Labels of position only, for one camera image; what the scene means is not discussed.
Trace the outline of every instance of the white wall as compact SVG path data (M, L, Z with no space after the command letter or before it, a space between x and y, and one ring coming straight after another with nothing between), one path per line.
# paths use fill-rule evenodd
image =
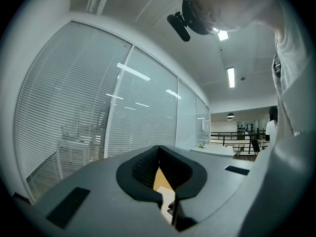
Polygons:
M181 56L172 56L134 25L96 15L69 12L70 0L28 0L16 14L1 40L0 49L0 168L10 194L29 197L21 180L14 152L13 125L16 102L25 75L47 41L71 20L104 29L140 46L172 69L209 106L208 99L183 69L191 67Z
M235 111L231 110L229 112L234 113L234 121L251 121L255 119L267 119L269 118L269 108L260 108L252 110ZM227 121L227 112L225 113L212 113L212 121Z
M237 121L211 122L211 132L237 132Z
M258 122L259 130L266 130L267 129L267 123L270 121L270 118L263 118L260 119Z

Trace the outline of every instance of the sleeve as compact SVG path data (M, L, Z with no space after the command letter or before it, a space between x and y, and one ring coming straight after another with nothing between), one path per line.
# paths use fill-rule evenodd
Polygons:
M270 135L270 131L269 131L269 123L267 124L267 128L266 128L266 135Z

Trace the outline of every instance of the glass wall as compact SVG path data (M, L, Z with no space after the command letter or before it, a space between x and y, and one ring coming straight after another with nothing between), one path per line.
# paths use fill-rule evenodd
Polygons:
M31 198L86 164L151 145L208 143L208 110L132 44L72 22L41 50L22 85L15 153Z
M131 45L70 23L29 69L15 114L15 153L34 200L104 157L107 118Z
M151 145L175 145L177 78L134 49L121 73L110 127L108 156Z
M190 150L197 144L197 95L179 80L176 147Z
M197 145L209 144L209 111L197 97Z

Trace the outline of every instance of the floor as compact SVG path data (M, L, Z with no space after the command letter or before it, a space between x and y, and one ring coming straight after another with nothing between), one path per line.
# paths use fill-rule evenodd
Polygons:
M237 159L237 160L249 160L249 161L255 161L256 160L256 156L240 156L239 158L233 157L233 159Z
M157 191L162 194L162 207L161 213L166 221L171 224L172 216L168 213L168 206L174 201L175 199L175 192L173 191L172 187L169 185L167 179L163 175L162 171L158 169L156 173L156 178L154 182L154 191Z

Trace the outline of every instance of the metal railing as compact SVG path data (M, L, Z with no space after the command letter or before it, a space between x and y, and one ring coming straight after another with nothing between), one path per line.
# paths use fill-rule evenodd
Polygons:
M258 139L264 139L266 135L266 131L257 129L257 134L261 134L260 136L258 136Z
M260 152L260 145L258 140L260 137L264 136L262 133L256 134L245 134L245 132L211 132L211 140L222 140L223 142L212 142L212 144L221 144L223 146L230 146L232 145L233 151L236 155L240 152L250 152L258 153Z

